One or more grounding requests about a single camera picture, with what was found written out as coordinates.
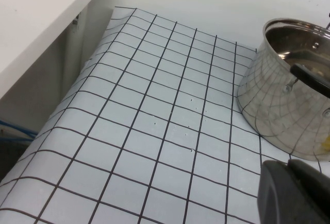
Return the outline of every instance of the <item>black handle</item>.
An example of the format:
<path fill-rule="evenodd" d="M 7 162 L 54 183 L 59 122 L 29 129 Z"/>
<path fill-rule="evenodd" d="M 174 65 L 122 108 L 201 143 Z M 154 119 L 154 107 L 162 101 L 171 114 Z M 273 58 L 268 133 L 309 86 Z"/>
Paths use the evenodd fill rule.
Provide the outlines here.
<path fill-rule="evenodd" d="M 298 80 L 305 83 L 315 91 L 330 98 L 330 82 L 322 78 L 321 76 L 314 74 L 301 64 L 295 63 L 290 68 L 291 74 L 293 74 Z"/>

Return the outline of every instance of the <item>white wall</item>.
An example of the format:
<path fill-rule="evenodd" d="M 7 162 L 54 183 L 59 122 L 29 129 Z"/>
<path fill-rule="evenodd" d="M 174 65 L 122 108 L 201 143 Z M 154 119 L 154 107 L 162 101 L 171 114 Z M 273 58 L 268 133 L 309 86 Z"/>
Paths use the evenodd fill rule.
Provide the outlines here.
<path fill-rule="evenodd" d="M 326 26 L 329 0 L 107 0 L 138 7 L 219 37 L 258 47 L 264 23 L 295 18 Z"/>

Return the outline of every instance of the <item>pot rim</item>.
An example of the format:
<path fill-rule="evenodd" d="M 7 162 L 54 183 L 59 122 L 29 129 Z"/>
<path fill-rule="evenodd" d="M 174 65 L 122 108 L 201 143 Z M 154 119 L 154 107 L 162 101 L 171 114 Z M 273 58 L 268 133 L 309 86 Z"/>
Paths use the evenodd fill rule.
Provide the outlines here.
<path fill-rule="evenodd" d="M 273 49 L 273 47 L 270 45 L 269 41 L 267 40 L 266 37 L 266 31 L 267 29 L 276 24 L 276 23 L 282 23 L 285 25 L 293 26 L 293 27 L 298 27 L 300 29 L 303 29 L 305 31 L 309 32 L 316 32 L 320 36 L 325 37 L 330 40 L 330 30 L 325 29 L 324 27 L 315 25 L 310 22 L 305 22 L 301 20 L 296 20 L 296 19 L 291 19 L 291 18 L 275 18 L 272 20 L 269 20 L 265 23 L 265 25 L 262 28 L 262 35 L 263 35 L 263 40 L 265 42 L 266 48 L 269 50 L 269 52 L 280 62 L 280 64 L 287 70 L 290 71 L 290 65 L 285 62 L 278 54 L 277 52 Z"/>

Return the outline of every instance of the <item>black object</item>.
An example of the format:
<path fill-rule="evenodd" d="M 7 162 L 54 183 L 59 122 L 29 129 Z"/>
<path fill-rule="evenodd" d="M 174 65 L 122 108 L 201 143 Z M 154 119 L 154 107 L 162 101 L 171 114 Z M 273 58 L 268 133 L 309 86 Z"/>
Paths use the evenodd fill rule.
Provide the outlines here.
<path fill-rule="evenodd" d="M 330 179 L 300 160 L 265 161 L 257 201 L 262 224 L 330 223 Z"/>
<path fill-rule="evenodd" d="M 325 97 L 330 98 L 330 82 L 321 76 L 314 74 L 308 68 L 301 64 L 295 63 L 290 67 L 290 73 L 297 79 L 305 83 L 307 86 L 316 90 Z"/>

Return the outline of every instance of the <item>grid square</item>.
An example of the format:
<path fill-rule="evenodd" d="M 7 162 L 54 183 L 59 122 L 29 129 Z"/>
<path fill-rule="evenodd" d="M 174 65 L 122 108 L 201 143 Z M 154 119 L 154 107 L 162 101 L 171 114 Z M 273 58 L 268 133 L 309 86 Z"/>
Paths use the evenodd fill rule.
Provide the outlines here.
<path fill-rule="evenodd" d="M 157 164 L 152 186 L 177 196 L 187 197 L 190 174 Z"/>
<path fill-rule="evenodd" d="M 289 154 L 278 149 L 271 143 L 267 142 L 264 138 L 261 137 L 261 154 L 264 154 L 266 156 L 270 156 L 274 159 L 277 159 L 279 161 L 283 161 L 285 163 L 288 162 L 290 159 Z"/>
<path fill-rule="evenodd" d="M 129 35 L 133 35 L 133 36 L 139 37 L 140 39 L 142 39 L 143 36 L 145 35 L 145 30 L 143 30 L 143 29 L 141 29 L 139 27 L 136 27 L 136 26 L 131 25 L 129 23 L 129 21 L 123 27 L 122 32 L 128 33 Z"/>
<path fill-rule="evenodd" d="M 235 74 L 234 84 L 235 85 L 240 85 L 242 79 L 243 79 L 243 76 Z"/>
<path fill-rule="evenodd" d="M 221 79 L 210 76 L 209 87 L 219 90 L 221 92 L 232 95 L 233 93 L 233 84 L 223 81 Z"/>
<path fill-rule="evenodd" d="M 197 136 L 198 133 L 196 131 L 170 123 L 165 139 L 188 148 L 195 148 Z"/>
<path fill-rule="evenodd" d="M 90 75 L 90 73 L 95 69 L 95 66 L 92 65 L 88 68 L 86 68 L 85 70 L 83 70 L 82 73 L 80 73 L 80 75 L 77 77 L 76 81 L 74 82 L 74 84 L 78 83 L 80 80 L 88 77 Z"/>
<path fill-rule="evenodd" d="M 49 131 L 50 129 L 54 128 L 54 126 L 56 124 L 58 124 L 58 121 L 60 119 L 60 117 L 63 117 L 62 113 L 67 114 L 68 111 L 71 111 L 71 110 L 64 110 L 64 111 L 61 111 L 57 114 L 55 114 L 53 117 L 51 117 L 50 119 L 47 120 L 46 124 L 44 124 L 44 126 L 41 128 L 41 130 L 39 131 L 39 134 L 43 134 L 45 133 L 46 131 Z"/>
<path fill-rule="evenodd" d="M 142 99 L 142 94 L 123 88 L 121 86 L 117 86 L 112 96 L 110 97 L 110 100 L 136 109 L 139 108 Z"/>
<path fill-rule="evenodd" d="M 198 50 L 202 50 L 202 51 L 205 51 L 210 54 L 213 53 L 213 45 L 209 45 L 203 41 L 194 40 L 194 43 L 192 46 Z"/>
<path fill-rule="evenodd" d="M 154 166 L 155 162 L 152 160 L 123 151 L 114 172 L 130 179 L 149 184 Z"/>
<path fill-rule="evenodd" d="M 184 78 L 197 82 L 199 84 L 203 84 L 206 85 L 207 84 L 207 80 L 208 80 L 208 75 L 192 70 L 190 68 L 186 68 L 185 73 L 184 73 Z"/>
<path fill-rule="evenodd" d="M 215 36 L 208 35 L 204 32 L 200 32 L 200 31 L 196 32 L 195 39 L 203 41 L 203 42 L 208 43 L 210 45 L 214 45 L 215 40 L 216 40 Z"/>
<path fill-rule="evenodd" d="M 73 98 L 69 107 L 79 108 L 85 110 L 86 112 L 98 115 L 105 101 L 105 99 L 96 95 L 85 92 L 78 92 Z"/>
<path fill-rule="evenodd" d="M 240 63 L 246 67 L 249 67 L 252 60 L 250 58 L 243 57 L 241 55 L 236 55 L 236 63 Z"/>
<path fill-rule="evenodd" d="M 159 67 L 160 70 L 172 73 L 176 76 L 181 77 L 182 76 L 182 72 L 184 70 L 184 67 L 179 65 L 179 64 L 175 64 L 171 61 L 168 61 L 166 59 L 161 60 Z"/>
<path fill-rule="evenodd" d="M 135 12 L 134 12 L 134 15 L 139 17 L 139 18 L 142 18 L 144 20 L 147 20 L 148 22 L 152 22 L 153 19 L 155 18 L 155 15 L 153 14 L 150 14 L 148 12 L 145 12 L 141 9 L 137 9 Z"/>
<path fill-rule="evenodd" d="M 71 100 L 75 97 L 76 95 L 73 94 L 70 97 L 64 99 L 60 104 L 58 104 L 58 106 L 56 107 L 55 111 L 49 116 L 49 119 L 51 119 L 52 117 L 54 117 L 56 114 L 58 114 L 60 111 L 63 111 L 64 109 L 66 109 L 68 107 L 68 105 L 70 104 Z"/>
<path fill-rule="evenodd" d="M 203 117 L 201 131 L 207 135 L 229 142 L 230 125 L 211 118 Z"/>
<path fill-rule="evenodd" d="M 222 40 L 220 38 L 217 38 L 216 46 L 221 48 L 221 49 L 224 49 L 224 50 L 229 50 L 232 53 L 235 52 L 235 43 L 225 41 L 225 40 Z"/>
<path fill-rule="evenodd" d="M 244 75 L 245 75 L 245 72 L 246 72 L 247 70 L 248 70 L 248 67 L 236 63 L 236 65 L 235 65 L 235 73 L 236 73 L 236 74 L 239 74 L 239 75 L 241 75 L 241 76 L 244 76 Z"/>
<path fill-rule="evenodd" d="M 169 21 L 167 19 L 164 19 L 164 18 L 161 18 L 161 17 L 157 16 L 155 18 L 154 24 L 172 30 L 174 25 L 175 25 L 175 22 L 172 22 L 172 21 Z"/>
<path fill-rule="evenodd" d="M 95 205 L 94 201 L 56 189 L 41 218 L 53 223 L 86 223 Z"/>
<path fill-rule="evenodd" d="M 121 147 L 127 133 L 127 127 L 99 118 L 89 133 L 89 137 Z"/>
<path fill-rule="evenodd" d="M 92 224 L 136 224 L 139 217 L 128 212 L 100 204 L 93 217 Z"/>
<path fill-rule="evenodd" d="M 229 185 L 246 193 L 258 196 L 260 176 L 246 171 L 238 166 L 231 165 Z"/>
<path fill-rule="evenodd" d="M 20 179 L 2 204 L 38 216 L 54 187 L 36 179 Z"/>
<path fill-rule="evenodd" d="M 183 66 L 186 64 L 186 61 L 187 61 L 187 56 L 177 53 L 173 50 L 169 50 L 169 49 L 165 50 L 163 58 L 165 58 L 166 60 L 172 61 L 174 63 L 181 64 Z"/>
<path fill-rule="evenodd" d="M 200 135 L 198 151 L 214 158 L 228 161 L 229 144 L 205 134 Z"/>
<path fill-rule="evenodd" d="M 80 90 L 89 91 L 101 95 L 104 98 L 108 98 L 113 88 L 114 84 L 111 82 L 96 77 L 88 77 Z"/>
<path fill-rule="evenodd" d="M 151 115 L 168 119 L 171 114 L 172 105 L 147 96 L 143 101 L 141 110 Z"/>
<path fill-rule="evenodd" d="M 80 87 L 83 85 L 83 83 L 85 82 L 85 79 L 84 80 L 81 80 L 81 81 L 76 81 L 72 86 L 71 88 L 68 90 L 67 94 L 65 95 L 65 97 L 63 99 L 66 99 L 68 98 L 69 96 L 73 95 L 74 93 L 76 93 Z"/>
<path fill-rule="evenodd" d="M 87 138 L 76 159 L 105 170 L 112 170 L 119 149 Z"/>
<path fill-rule="evenodd" d="M 234 144 L 230 147 L 230 162 L 255 173 L 260 173 L 260 155 Z"/>
<path fill-rule="evenodd" d="M 55 127 L 66 127 L 82 134 L 87 134 L 95 116 L 76 109 L 67 109 Z"/>
<path fill-rule="evenodd" d="M 173 32 L 171 40 L 190 46 L 192 38 L 178 32 Z"/>
<path fill-rule="evenodd" d="M 144 94 L 149 85 L 149 81 L 130 73 L 125 73 L 120 80 L 119 85 Z"/>
<path fill-rule="evenodd" d="M 143 215 L 163 223 L 179 224 L 183 222 L 185 207 L 186 201 L 151 189 Z"/>
<path fill-rule="evenodd" d="M 164 48 L 162 46 L 143 41 L 139 47 L 139 50 L 160 57 L 163 54 Z"/>
<path fill-rule="evenodd" d="M 122 73 L 123 72 L 117 68 L 104 64 L 98 64 L 91 73 L 91 76 L 101 77 L 105 80 L 116 83 L 119 80 Z"/>
<path fill-rule="evenodd" d="M 228 164 L 197 153 L 194 174 L 218 183 L 227 183 Z"/>
<path fill-rule="evenodd" d="M 204 63 L 194 58 L 188 59 L 187 67 L 196 71 L 204 72 L 205 74 L 209 74 L 210 71 L 210 65 L 208 63 Z"/>
<path fill-rule="evenodd" d="M 147 95 L 169 103 L 173 103 L 176 90 L 152 82 L 148 89 Z"/>
<path fill-rule="evenodd" d="M 210 64 L 211 60 L 212 60 L 212 54 L 206 53 L 202 50 L 198 50 L 198 49 L 195 49 L 195 48 L 191 49 L 189 56 L 192 57 L 192 58 L 199 59 L 199 60 L 201 60 L 205 63 L 208 63 L 208 64 Z"/>
<path fill-rule="evenodd" d="M 176 24 L 175 31 L 179 33 L 183 33 L 184 35 L 187 35 L 192 38 L 194 37 L 195 34 L 195 29 L 192 29 L 182 24 Z"/>
<path fill-rule="evenodd" d="M 195 203 L 188 203 L 186 223 L 189 224 L 218 224 L 225 223 L 225 216 L 219 212 L 207 209 Z"/>
<path fill-rule="evenodd" d="M 53 152 L 38 152 L 22 174 L 57 184 L 70 160 Z"/>
<path fill-rule="evenodd" d="M 162 138 L 167 122 L 152 115 L 139 112 L 133 128 L 142 132 Z"/>
<path fill-rule="evenodd" d="M 260 153 L 259 136 L 234 126 L 232 127 L 232 143 Z"/>
<path fill-rule="evenodd" d="M 177 89 L 180 84 L 180 77 L 157 70 L 153 81 L 170 88 Z"/>
<path fill-rule="evenodd" d="M 207 101 L 205 102 L 204 115 L 207 117 L 230 123 L 231 114 L 231 110 L 226 107 L 218 106 Z"/>
<path fill-rule="evenodd" d="M 160 139 L 132 130 L 124 148 L 155 160 L 158 156 L 160 144 Z"/>
<path fill-rule="evenodd" d="M 234 189 L 229 189 L 228 213 L 242 219 L 259 223 L 257 198 L 248 196 Z"/>
<path fill-rule="evenodd" d="M 163 37 L 166 37 L 166 38 L 169 38 L 170 35 L 171 35 L 171 30 L 168 30 L 166 28 L 162 28 L 160 26 L 157 26 L 156 24 L 153 24 L 150 29 L 149 29 L 150 32 L 153 32 L 157 35 L 160 35 L 160 36 L 163 36 Z"/>
<path fill-rule="evenodd" d="M 143 78 L 147 78 L 150 80 L 154 74 L 155 69 L 150 66 L 147 66 L 145 64 L 142 64 L 142 63 L 139 63 L 136 61 L 132 61 L 129 64 L 126 71 L 130 72 L 134 75 L 137 75 L 137 76 L 140 76 Z"/>
<path fill-rule="evenodd" d="M 171 122 L 183 125 L 185 127 L 199 130 L 201 115 L 181 107 L 174 107 Z"/>
<path fill-rule="evenodd" d="M 180 85 L 180 91 L 185 92 L 187 94 L 191 94 L 198 98 L 204 99 L 206 87 L 203 85 L 197 84 L 195 82 L 192 82 L 192 81 L 189 81 L 186 79 L 182 79 L 182 82 Z"/>
<path fill-rule="evenodd" d="M 218 77 L 218 78 L 220 78 L 222 80 L 225 80 L 225 81 L 233 82 L 234 73 L 226 71 L 226 70 L 224 70 L 222 68 L 219 68 L 219 67 L 212 67 L 211 75 L 215 76 L 215 77 Z"/>
<path fill-rule="evenodd" d="M 144 21 L 140 17 L 135 17 L 135 16 L 132 16 L 129 19 L 129 23 L 132 24 L 132 25 L 135 25 L 137 27 L 140 27 L 144 30 L 147 30 L 150 26 L 150 22 Z"/>
<path fill-rule="evenodd" d="M 146 36 L 144 37 L 144 40 L 148 41 L 148 42 L 152 42 L 157 45 L 160 45 L 162 47 L 165 47 L 168 42 L 168 39 L 166 39 L 162 36 L 156 35 L 154 33 L 151 33 L 151 32 L 148 32 L 146 34 Z"/>
<path fill-rule="evenodd" d="M 160 162 L 186 171 L 191 171 L 193 159 L 194 150 L 182 148 L 168 142 L 164 142 L 159 157 Z"/>
<path fill-rule="evenodd" d="M 222 105 L 225 106 L 229 109 L 232 108 L 232 96 L 226 94 L 226 93 L 222 93 L 218 90 L 215 89 L 211 89 L 208 88 L 207 89 L 207 96 L 206 96 L 206 100 L 213 102 L 215 104 L 218 105 Z"/>
<path fill-rule="evenodd" d="M 253 59 L 256 55 L 256 52 L 255 52 L 255 50 L 250 50 L 245 47 L 237 45 L 236 54 Z"/>
<path fill-rule="evenodd" d="M 138 39 L 132 35 L 126 33 L 119 33 L 115 41 L 121 42 L 125 45 L 129 45 L 131 47 L 137 48 L 141 42 L 141 39 Z"/>
<path fill-rule="evenodd" d="M 191 111 L 202 113 L 204 101 L 194 98 L 189 94 L 179 92 L 175 104 L 180 107 L 185 107 Z"/>
<path fill-rule="evenodd" d="M 109 173 L 105 171 L 74 161 L 62 179 L 60 186 L 84 196 L 98 199 L 108 176 Z"/>
<path fill-rule="evenodd" d="M 110 48 L 108 49 L 108 51 L 111 51 L 113 53 L 117 53 L 119 55 L 122 55 L 124 57 L 128 57 L 128 58 L 131 58 L 133 55 L 134 55 L 134 52 L 135 52 L 135 48 L 132 48 L 128 45 L 124 45 L 120 42 L 116 42 L 114 41 Z"/>
<path fill-rule="evenodd" d="M 17 224 L 17 223 L 33 224 L 36 221 L 35 219 L 27 215 L 21 214 L 19 212 L 14 212 L 11 210 L 2 210 L 0 212 L 0 220 L 2 223 L 5 224 Z"/>
<path fill-rule="evenodd" d="M 190 47 L 188 45 L 181 44 L 173 40 L 169 41 L 167 48 L 186 56 L 189 54 L 189 50 L 190 50 Z"/>
<path fill-rule="evenodd" d="M 223 50 L 219 47 L 214 48 L 214 55 L 220 58 L 224 58 L 230 61 L 234 61 L 235 54 L 232 53 L 231 51 Z"/>
<path fill-rule="evenodd" d="M 14 167 L 16 167 L 18 163 L 20 163 L 20 160 L 21 160 L 21 159 L 27 157 L 28 155 L 30 155 L 30 154 L 33 153 L 33 152 L 36 152 L 36 151 L 39 149 L 39 147 L 42 145 L 42 143 L 44 142 L 44 140 L 47 138 L 47 136 L 48 136 L 48 134 L 49 134 L 50 132 L 51 132 L 51 131 L 48 131 L 48 132 L 46 132 L 46 133 L 44 133 L 44 134 L 38 136 L 33 142 L 31 142 L 31 144 L 27 147 L 27 149 L 26 149 L 25 152 L 22 154 L 22 156 L 20 157 L 19 161 L 16 163 L 16 165 L 15 165 Z M 17 171 L 17 170 L 18 170 L 18 169 L 15 169 L 15 170 L 13 169 L 13 170 L 9 171 L 8 174 L 10 174 L 10 173 L 13 172 L 13 171 Z"/>
<path fill-rule="evenodd" d="M 230 71 L 230 72 L 234 72 L 234 62 L 231 62 L 227 59 L 219 58 L 216 55 L 213 56 L 212 65 L 214 65 L 216 67 L 220 67 L 220 68 Z"/>
<path fill-rule="evenodd" d="M 241 113 L 233 112 L 233 125 L 256 134 L 257 132 L 248 124 Z"/>
<path fill-rule="evenodd" d="M 16 181 L 11 181 L 8 184 L 1 185 L 1 191 L 0 191 L 0 205 L 3 203 L 3 201 L 6 199 L 7 195 L 11 191 L 11 189 L 14 187 Z"/>
<path fill-rule="evenodd" d="M 101 117 L 117 123 L 130 126 L 137 110 L 108 101 L 101 113 Z"/>
<path fill-rule="evenodd" d="M 190 200 L 224 212 L 226 206 L 226 187 L 193 176 Z"/>
<path fill-rule="evenodd" d="M 135 61 L 141 62 L 141 63 L 145 63 L 147 65 L 150 65 L 152 67 L 156 67 L 159 61 L 159 57 L 156 57 L 154 55 L 151 55 L 149 53 L 145 53 L 144 51 L 140 51 L 138 50 L 133 59 Z"/>
<path fill-rule="evenodd" d="M 112 175 L 102 201 L 140 214 L 147 187 Z"/>

